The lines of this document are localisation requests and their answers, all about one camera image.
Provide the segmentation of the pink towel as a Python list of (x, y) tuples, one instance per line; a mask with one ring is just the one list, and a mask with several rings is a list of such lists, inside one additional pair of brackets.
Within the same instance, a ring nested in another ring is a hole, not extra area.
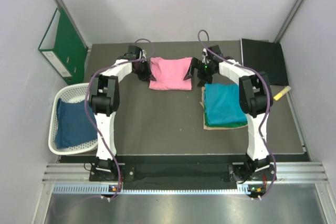
[(161, 57), (152, 58), (151, 72), (156, 80), (150, 81), (149, 89), (190, 91), (192, 81), (191, 79), (184, 80), (184, 77), (188, 72), (191, 61), (191, 57), (170, 60)]

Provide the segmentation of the turquoise towel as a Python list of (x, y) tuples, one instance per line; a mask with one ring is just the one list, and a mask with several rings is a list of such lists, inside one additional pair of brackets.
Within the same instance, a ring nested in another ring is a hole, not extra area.
[(247, 122), (239, 105), (239, 87), (236, 84), (206, 84), (205, 113), (210, 124)]

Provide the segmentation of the green towel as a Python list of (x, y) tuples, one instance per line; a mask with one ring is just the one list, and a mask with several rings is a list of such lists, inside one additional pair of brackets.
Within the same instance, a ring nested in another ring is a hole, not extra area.
[(235, 129), (239, 127), (247, 126), (247, 122), (234, 122), (234, 123), (226, 123), (226, 124), (210, 124), (207, 114), (204, 114), (204, 125), (205, 127), (209, 128), (228, 128), (228, 129)]

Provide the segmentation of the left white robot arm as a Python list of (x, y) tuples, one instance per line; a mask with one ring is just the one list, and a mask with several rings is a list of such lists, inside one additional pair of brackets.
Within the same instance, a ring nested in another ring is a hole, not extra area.
[(129, 46), (128, 52), (116, 62), (96, 71), (87, 87), (85, 112), (97, 131), (98, 150), (92, 171), (101, 172), (107, 180), (121, 181), (120, 165), (116, 159), (114, 119), (120, 105), (120, 82), (134, 73), (140, 81), (155, 81), (150, 60), (138, 46)]

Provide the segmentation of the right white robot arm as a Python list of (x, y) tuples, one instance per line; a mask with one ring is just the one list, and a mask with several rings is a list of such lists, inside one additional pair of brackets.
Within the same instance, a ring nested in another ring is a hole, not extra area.
[(273, 101), (267, 74), (244, 67), (231, 57), (222, 57), (218, 45), (204, 48), (203, 60), (192, 58), (184, 80), (191, 79), (195, 69), (200, 87), (211, 83), (214, 74), (238, 85), (239, 105), (247, 116), (248, 148), (246, 161), (241, 167), (233, 168), (231, 175), (240, 184), (258, 179), (270, 168), (271, 158), (267, 147), (267, 120)]

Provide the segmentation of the white perforated plastic basket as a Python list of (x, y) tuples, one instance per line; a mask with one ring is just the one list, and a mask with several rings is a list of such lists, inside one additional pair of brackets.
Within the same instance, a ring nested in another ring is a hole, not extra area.
[(48, 135), (48, 147), (50, 151), (56, 155), (79, 155), (86, 152), (94, 151), (98, 148), (98, 140), (92, 140), (83, 144), (76, 145), (69, 148), (58, 148), (55, 143), (56, 134), (58, 130), (57, 119), (57, 103), (58, 100), (62, 100), (67, 103), (78, 103), (85, 99), (88, 83), (73, 84), (60, 89), (54, 97), (49, 135)]

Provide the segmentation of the green lever arch binder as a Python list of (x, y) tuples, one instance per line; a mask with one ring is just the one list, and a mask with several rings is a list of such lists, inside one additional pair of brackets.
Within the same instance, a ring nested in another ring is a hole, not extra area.
[(55, 10), (38, 50), (66, 84), (83, 82), (87, 47), (64, 10)]

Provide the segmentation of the dark blue towel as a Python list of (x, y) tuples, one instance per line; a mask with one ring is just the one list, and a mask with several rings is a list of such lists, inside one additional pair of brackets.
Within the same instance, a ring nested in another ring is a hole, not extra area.
[(97, 130), (88, 118), (95, 121), (91, 108), (85, 112), (85, 102), (68, 103), (61, 99), (57, 102), (56, 114), (58, 129), (55, 144), (58, 149), (74, 147), (97, 139)]

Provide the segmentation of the aluminium extrusion rail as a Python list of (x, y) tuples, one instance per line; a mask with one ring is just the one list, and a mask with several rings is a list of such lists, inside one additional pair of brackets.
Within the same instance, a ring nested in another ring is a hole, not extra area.
[[(79, 163), (48, 164), (43, 183), (80, 184), (89, 181), (89, 167)], [(322, 163), (279, 162), (277, 163), (276, 184), (321, 184), (328, 183)]]

